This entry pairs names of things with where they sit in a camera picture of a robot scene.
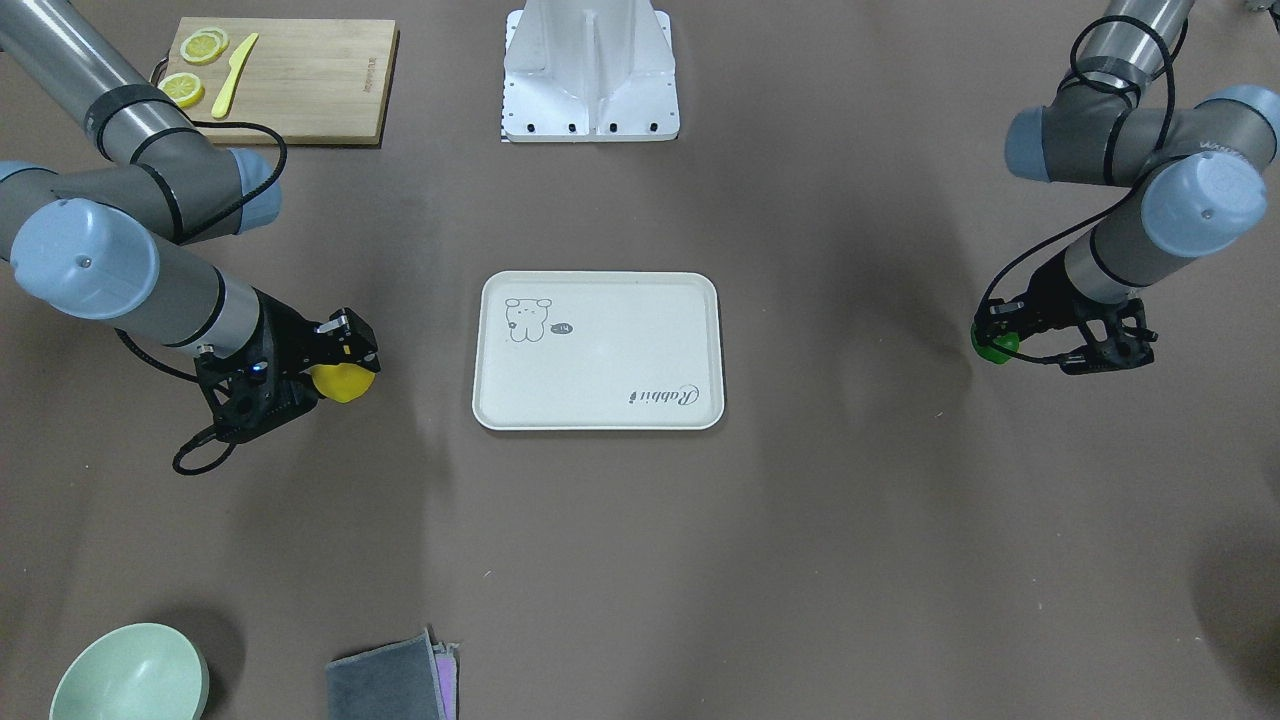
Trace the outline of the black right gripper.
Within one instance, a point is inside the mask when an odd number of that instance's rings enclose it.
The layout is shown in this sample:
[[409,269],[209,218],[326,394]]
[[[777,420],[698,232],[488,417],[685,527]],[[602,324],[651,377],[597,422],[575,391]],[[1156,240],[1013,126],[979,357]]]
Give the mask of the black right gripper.
[[355,364],[380,373],[376,336],[352,309],[338,309],[317,324],[293,307],[255,291],[259,325],[244,346],[246,377],[251,386],[298,380],[314,386],[308,370],[316,365]]

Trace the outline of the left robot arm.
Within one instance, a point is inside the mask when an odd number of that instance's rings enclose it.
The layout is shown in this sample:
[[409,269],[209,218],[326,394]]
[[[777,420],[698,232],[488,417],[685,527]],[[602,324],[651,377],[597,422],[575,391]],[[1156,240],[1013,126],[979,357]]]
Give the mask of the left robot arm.
[[1114,1],[1076,38],[1052,101],[1020,111],[1005,141],[1015,176],[1112,186],[1125,196],[1085,223],[1010,300],[984,297],[982,343],[1101,325],[1151,340],[1140,293],[1252,229],[1277,159],[1277,95],[1256,85],[1178,109],[1172,69],[1189,1]]

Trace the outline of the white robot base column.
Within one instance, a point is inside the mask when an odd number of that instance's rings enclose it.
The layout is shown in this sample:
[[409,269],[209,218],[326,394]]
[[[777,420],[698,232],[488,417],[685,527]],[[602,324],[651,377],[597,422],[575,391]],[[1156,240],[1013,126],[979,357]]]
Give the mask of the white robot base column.
[[672,23],[652,3],[527,1],[504,32],[503,141],[678,137]]

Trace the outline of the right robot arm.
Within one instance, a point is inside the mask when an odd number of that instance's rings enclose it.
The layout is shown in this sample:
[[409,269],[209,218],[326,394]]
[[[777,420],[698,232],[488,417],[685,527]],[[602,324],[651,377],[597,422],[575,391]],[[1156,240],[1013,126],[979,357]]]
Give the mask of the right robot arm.
[[3,260],[51,307],[188,354],[166,374],[230,396],[294,392],[347,402],[379,373],[369,325],[348,309],[311,322],[193,255],[280,211],[287,145],[274,163],[220,149],[68,1],[5,1],[3,51],[74,119],[108,160],[59,174],[3,163]]

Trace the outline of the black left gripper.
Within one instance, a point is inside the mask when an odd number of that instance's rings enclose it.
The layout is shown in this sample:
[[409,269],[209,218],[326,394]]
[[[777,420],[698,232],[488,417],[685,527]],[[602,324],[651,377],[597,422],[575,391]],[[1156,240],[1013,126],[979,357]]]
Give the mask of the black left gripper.
[[1011,300],[987,299],[975,311],[978,336],[1034,336],[1101,319],[1101,306],[1070,282],[1064,255],[1037,269],[1027,291]]

